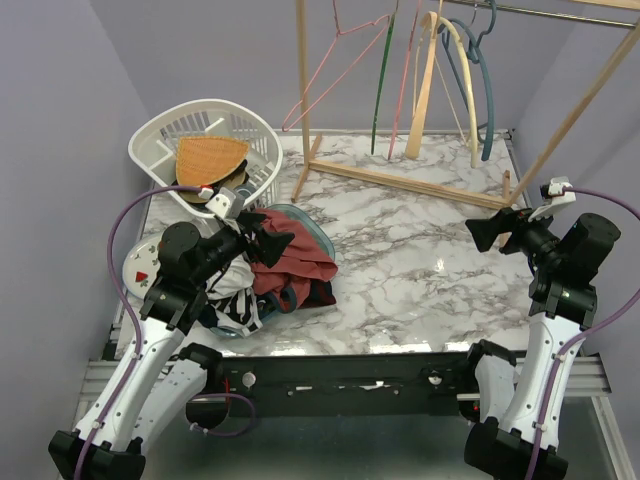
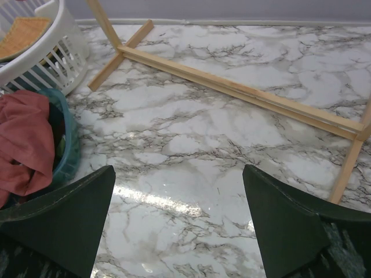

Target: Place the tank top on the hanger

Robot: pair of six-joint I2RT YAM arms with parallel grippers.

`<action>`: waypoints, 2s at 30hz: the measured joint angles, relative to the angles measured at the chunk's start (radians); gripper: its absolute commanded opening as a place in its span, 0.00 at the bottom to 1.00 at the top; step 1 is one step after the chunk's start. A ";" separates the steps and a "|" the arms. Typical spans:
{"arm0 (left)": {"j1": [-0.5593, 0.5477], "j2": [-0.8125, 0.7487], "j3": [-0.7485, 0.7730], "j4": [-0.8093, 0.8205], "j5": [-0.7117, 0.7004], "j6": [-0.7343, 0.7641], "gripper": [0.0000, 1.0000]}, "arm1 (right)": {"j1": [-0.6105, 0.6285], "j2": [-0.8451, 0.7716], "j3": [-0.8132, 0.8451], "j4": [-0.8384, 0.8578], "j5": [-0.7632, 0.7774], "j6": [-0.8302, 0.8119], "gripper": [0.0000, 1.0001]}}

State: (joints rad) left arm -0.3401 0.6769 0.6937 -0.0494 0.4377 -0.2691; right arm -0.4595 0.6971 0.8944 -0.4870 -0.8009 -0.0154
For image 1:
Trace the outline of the red tank top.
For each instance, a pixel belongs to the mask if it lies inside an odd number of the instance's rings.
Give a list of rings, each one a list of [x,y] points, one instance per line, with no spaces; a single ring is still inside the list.
[[[267,268],[261,263],[251,264],[255,276],[253,289],[257,296],[269,291],[279,292],[289,283],[310,280],[331,283],[338,272],[338,266],[300,221],[291,219],[278,210],[258,209],[257,212],[266,215],[261,223],[266,231],[295,234],[294,240],[274,267]]]

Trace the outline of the blue plastic hanger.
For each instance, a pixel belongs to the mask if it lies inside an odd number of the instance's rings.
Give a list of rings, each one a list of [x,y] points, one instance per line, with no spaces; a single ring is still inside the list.
[[[483,38],[490,34],[495,26],[496,18],[497,18],[497,4],[494,0],[485,1],[491,9],[491,18],[490,22],[486,29],[480,32],[478,36],[475,36],[470,29],[470,26],[464,23],[459,19],[451,19],[451,23],[461,27],[468,39],[468,45],[465,50],[466,58],[474,65],[479,65],[481,69],[483,85],[485,90],[485,98],[486,98],[486,108],[487,108],[487,121],[483,124],[480,124],[476,132],[479,134],[478,139],[482,142],[482,154],[481,161],[486,162],[491,155],[493,138],[495,133],[495,105],[493,98],[493,89],[491,84],[491,77],[488,71],[488,67],[484,58],[484,55],[481,51],[480,45]],[[458,89],[461,93],[463,103],[465,107],[468,107],[468,99],[467,94],[465,93],[465,88],[462,84],[462,80],[458,74],[456,66],[454,64],[453,58],[449,52],[449,44],[451,40],[451,34],[444,32],[444,27],[439,28],[439,32],[442,34],[441,41],[444,47],[445,54],[449,61],[449,65],[451,67],[452,73],[458,85]]]

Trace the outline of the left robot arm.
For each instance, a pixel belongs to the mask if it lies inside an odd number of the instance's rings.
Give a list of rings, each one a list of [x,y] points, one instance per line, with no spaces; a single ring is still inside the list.
[[[62,478],[140,478],[146,452],[178,411],[220,387],[221,354],[181,344],[208,301],[211,277],[242,255],[272,267],[294,239],[265,230],[265,218],[243,212],[238,226],[224,225],[209,238],[189,222],[164,230],[157,278],[134,317],[125,354],[74,430],[57,431],[49,443]]]

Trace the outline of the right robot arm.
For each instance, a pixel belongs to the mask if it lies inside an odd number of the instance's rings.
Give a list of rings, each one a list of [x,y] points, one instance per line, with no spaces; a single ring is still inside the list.
[[[563,238],[550,232],[551,222],[531,209],[504,208],[465,223],[481,252],[508,235],[501,253],[524,254],[534,275],[523,365],[510,350],[481,340],[459,370],[462,384],[480,393],[464,460],[495,479],[565,477],[559,417],[582,335],[597,310],[591,281],[620,237],[613,222],[594,213],[581,215]]]

